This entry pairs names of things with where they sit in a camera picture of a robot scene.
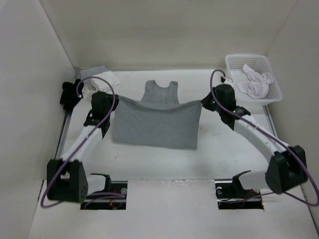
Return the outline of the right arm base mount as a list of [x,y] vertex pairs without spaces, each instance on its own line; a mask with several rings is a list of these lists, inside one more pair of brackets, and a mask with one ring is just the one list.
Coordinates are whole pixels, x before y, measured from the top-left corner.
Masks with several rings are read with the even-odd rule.
[[241,209],[264,209],[260,190],[244,189],[230,181],[220,181],[215,183],[215,194],[219,210],[241,210]]

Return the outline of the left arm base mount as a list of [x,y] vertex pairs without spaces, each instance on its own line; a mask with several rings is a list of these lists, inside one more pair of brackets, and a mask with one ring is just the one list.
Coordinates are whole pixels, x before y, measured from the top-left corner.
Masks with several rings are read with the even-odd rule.
[[80,210],[125,210],[127,207],[128,182],[112,181],[110,187],[87,196]]

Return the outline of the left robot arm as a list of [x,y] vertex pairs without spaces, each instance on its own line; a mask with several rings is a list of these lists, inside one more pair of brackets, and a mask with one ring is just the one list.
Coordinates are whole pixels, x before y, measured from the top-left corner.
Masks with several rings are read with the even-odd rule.
[[119,102],[118,95],[96,92],[92,95],[91,109],[83,128],[59,159],[47,164],[46,197],[58,202],[82,204],[88,196],[114,197],[109,175],[90,173],[86,168],[90,154],[106,135],[111,113]]

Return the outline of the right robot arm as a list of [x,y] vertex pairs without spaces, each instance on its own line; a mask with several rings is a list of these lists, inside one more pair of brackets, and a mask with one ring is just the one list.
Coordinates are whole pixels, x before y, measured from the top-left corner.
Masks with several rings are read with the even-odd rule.
[[268,188],[282,194],[308,180],[305,151],[291,147],[264,129],[251,113],[236,104],[234,89],[227,84],[214,87],[203,100],[202,107],[218,112],[221,121],[248,140],[266,159],[268,168],[247,171],[231,184],[231,191],[243,197],[249,189]]

